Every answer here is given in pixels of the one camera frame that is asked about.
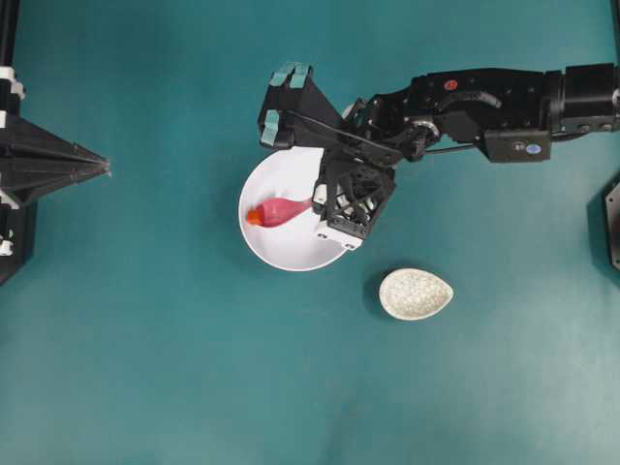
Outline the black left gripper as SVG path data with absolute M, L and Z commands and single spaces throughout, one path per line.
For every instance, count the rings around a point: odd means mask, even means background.
M 31 254 L 38 199 L 109 174 L 106 158 L 21 118 L 24 98 L 14 68 L 1 66 L 2 257 Z M 22 154 L 54 160 L 22 159 Z

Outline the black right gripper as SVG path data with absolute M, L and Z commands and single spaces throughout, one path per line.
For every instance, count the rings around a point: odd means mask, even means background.
M 403 99 L 357 101 L 342 117 L 312 76 L 312 67 L 299 62 L 272 74 L 258 116 L 259 141 L 269 149 L 324 150 L 312 194 L 316 236 L 355 250 L 396 188 L 396 166 L 416 160 L 417 127 Z

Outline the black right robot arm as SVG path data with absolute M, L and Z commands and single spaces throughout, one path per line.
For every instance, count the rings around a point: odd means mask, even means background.
M 262 146 L 322 150 L 311 197 L 317 234 L 353 250 L 392 195 L 396 165 L 438 153 L 442 138 L 493 163 L 533 163 L 547 160 L 556 142 L 617 131 L 619 70 L 598 64 L 428 74 L 339 113 L 311 68 L 294 63 L 272 75 L 258 127 Z

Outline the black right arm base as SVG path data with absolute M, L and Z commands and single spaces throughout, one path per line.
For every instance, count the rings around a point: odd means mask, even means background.
M 588 238 L 594 267 L 619 280 L 619 172 L 588 202 Z

